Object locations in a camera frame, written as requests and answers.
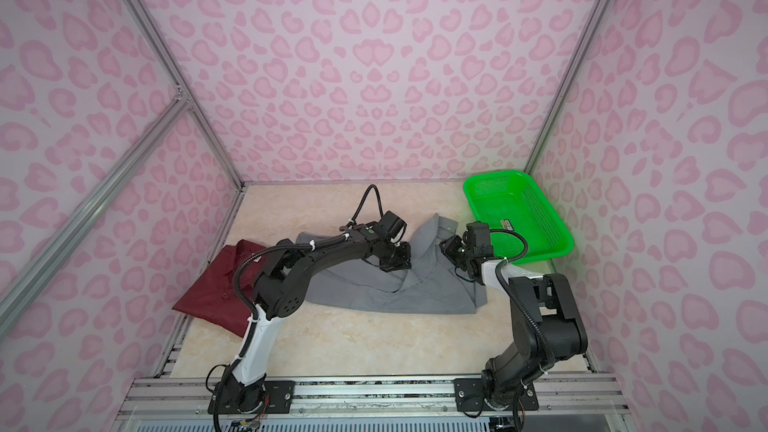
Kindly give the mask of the grey long sleeve shirt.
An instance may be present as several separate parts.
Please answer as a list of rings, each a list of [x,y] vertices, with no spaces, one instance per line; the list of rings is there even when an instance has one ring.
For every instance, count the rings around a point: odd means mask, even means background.
[[[366,312],[474,314],[488,303],[485,287],[460,279],[439,248],[457,226],[436,214],[411,237],[409,269],[384,272],[373,257],[347,261],[314,275],[306,300]]]

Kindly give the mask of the maroon long sleeve shirt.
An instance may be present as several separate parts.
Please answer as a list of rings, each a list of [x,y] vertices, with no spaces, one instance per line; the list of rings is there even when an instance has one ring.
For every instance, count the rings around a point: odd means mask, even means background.
[[[173,309],[243,337],[250,311],[235,294],[233,277],[246,259],[264,249],[265,246],[245,239],[224,246]]]

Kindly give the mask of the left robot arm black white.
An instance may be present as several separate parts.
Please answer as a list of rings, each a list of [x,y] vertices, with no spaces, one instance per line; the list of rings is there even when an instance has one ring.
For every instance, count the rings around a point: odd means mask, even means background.
[[[267,363],[282,322],[303,304],[314,275],[348,261],[377,259],[383,272],[411,267],[407,224],[388,211],[374,222],[350,223],[336,236],[294,243],[289,239],[246,259],[233,277],[234,292],[249,310],[241,348],[211,392],[208,413],[260,414],[267,410]]]

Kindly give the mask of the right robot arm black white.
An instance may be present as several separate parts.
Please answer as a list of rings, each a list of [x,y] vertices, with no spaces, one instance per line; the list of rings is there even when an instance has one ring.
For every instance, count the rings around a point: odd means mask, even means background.
[[[538,408],[534,382],[588,347],[569,281],[559,273],[532,274],[509,257],[497,257],[488,234],[477,238],[468,231],[441,242],[440,250],[467,280],[506,294],[513,333],[511,344],[486,362],[478,379],[454,381],[456,408],[469,418],[509,412],[512,427],[520,431],[525,410]]]

